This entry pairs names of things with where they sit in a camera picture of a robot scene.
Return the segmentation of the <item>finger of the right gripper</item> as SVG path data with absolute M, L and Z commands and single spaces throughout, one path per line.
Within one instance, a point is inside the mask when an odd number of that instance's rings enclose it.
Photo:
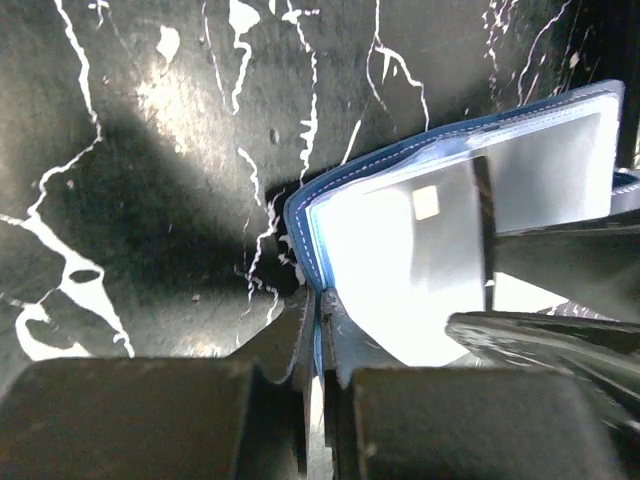
M 589 382 L 607 421 L 639 428 L 639 326 L 533 313 L 469 312 L 449 318 L 446 334 L 496 365 L 550 368 Z
M 611 214 L 511 232 L 492 245 L 490 308 L 639 321 L 639 171 L 613 174 Z

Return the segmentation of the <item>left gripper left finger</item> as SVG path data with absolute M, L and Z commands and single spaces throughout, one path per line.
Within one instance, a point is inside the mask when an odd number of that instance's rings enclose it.
M 223 358 L 35 363 L 1 400 L 5 479 L 303 479 L 315 296 Z

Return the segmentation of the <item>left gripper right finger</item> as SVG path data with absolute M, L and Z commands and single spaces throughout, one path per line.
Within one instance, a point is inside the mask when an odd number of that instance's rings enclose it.
M 326 443 L 339 479 L 621 479 L 582 386 L 549 370 L 408 368 L 320 299 Z

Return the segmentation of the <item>black VIP credit card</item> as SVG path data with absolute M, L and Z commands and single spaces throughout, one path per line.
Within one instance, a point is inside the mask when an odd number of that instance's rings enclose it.
M 473 157 L 420 162 L 389 175 L 385 192 L 400 193 L 408 211 L 397 236 L 410 256 L 397 282 L 402 307 L 418 313 L 485 306 L 482 221 Z

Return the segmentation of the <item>blue card holder wallet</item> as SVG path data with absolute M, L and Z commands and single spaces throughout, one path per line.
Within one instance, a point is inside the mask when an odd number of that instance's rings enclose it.
M 442 367 L 465 354 L 450 315 L 486 306 L 490 233 L 608 215 L 624 84 L 605 80 L 439 127 L 335 167 L 284 219 L 311 287 L 332 291 L 383 355 Z

